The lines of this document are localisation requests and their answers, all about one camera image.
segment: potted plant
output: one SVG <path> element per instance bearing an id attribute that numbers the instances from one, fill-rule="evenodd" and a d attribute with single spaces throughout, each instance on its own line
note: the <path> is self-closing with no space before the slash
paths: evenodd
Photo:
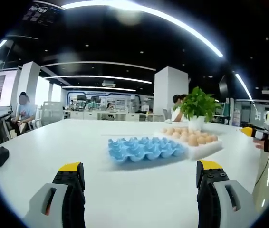
<path id="1" fill-rule="evenodd" d="M 183 100 L 181 111 L 189 120 L 189 129 L 201 130 L 203 123 L 212 119 L 216 107 L 219 106 L 212 94 L 205 94 L 196 87 Z"/>

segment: white egg tray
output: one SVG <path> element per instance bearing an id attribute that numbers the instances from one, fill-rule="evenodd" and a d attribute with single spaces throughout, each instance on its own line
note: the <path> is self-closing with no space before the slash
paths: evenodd
<path id="1" fill-rule="evenodd" d="M 199 160 L 210 156 L 223 149 L 222 141 L 218 138 L 218 141 L 209 142 L 207 144 L 199 144 L 198 146 L 189 146 L 188 143 L 181 141 L 180 139 L 173 138 L 172 136 L 166 135 L 162 132 L 155 132 L 155 137 L 171 139 L 177 143 L 182 144 L 188 148 L 188 159 Z"/>

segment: window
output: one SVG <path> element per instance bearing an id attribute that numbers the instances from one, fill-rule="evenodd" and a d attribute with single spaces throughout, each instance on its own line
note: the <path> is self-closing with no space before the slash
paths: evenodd
<path id="1" fill-rule="evenodd" d="M 50 84 L 48 80 L 38 77 L 38 84 L 36 86 L 35 93 L 35 105 L 38 107 L 42 106 L 44 101 L 48 101 L 49 86 Z"/>
<path id="2" fill-rule="evenodd" d="M 61 92 L 62 92 L 62 87 L 60 87 L 57 84 L 53 84 L 53 89 L 52 89 L 52 96 L 51 96 L 51 101 L 61 101 Z"/>

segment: blue egg carton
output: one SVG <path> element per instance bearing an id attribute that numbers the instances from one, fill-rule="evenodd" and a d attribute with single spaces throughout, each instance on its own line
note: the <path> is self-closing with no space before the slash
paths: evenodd
<path id="1" fill-rule="evenodd" d="M 159 156 L 163 158 L 180 156 L 187 151 L 186 147 L 173 140 L 158 137 L 141 139 L 133 137 L 129 140 L 121 138 L 117 141 L 109 139 L 108 148 L 111 158 L 117 163 L 123 163 L 128 158 L 133 162 L 138 162 L 145 157 L 154 160 Z"/>

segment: ceiling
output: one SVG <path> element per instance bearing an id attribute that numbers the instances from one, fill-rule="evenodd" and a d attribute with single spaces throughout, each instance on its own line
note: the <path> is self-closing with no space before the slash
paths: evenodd
<path id="1" fill-rule="evenodd" d="M 48 0 L 56 5 L 75 0 Z M 234 76 L 238 73 L 253 99 L 269 100 L 269 0 L 138 0 L 171 15 L 205 36 L 222 54 L 218 57 L 195 36 L 162 18 L 147 13 L 105 6 L 79 7 L 47 15 L 46 23 L 21 21 L 6 38 L 14 41 L 0 49 L 5 68 L 29 61 L 39 65 L 106 61 L 155 69 L 104 63 L 73 63 L 48 66 L 58 76 L 117 76 L 151 81 L 145 84 L 114 80 L 116 87 L 152 95 L 154 75 L 166 66 L 187 72 L 190 89 L 200 86 L 220 98 L 223 75 L 231 95 L 248 99 Z M 44 71 L 41 76 L 47 77 Z M 64 78 L 73 86 L 101 86 L 101 78 Z M 63 86 L 56 79 L 50 80 Z"/>

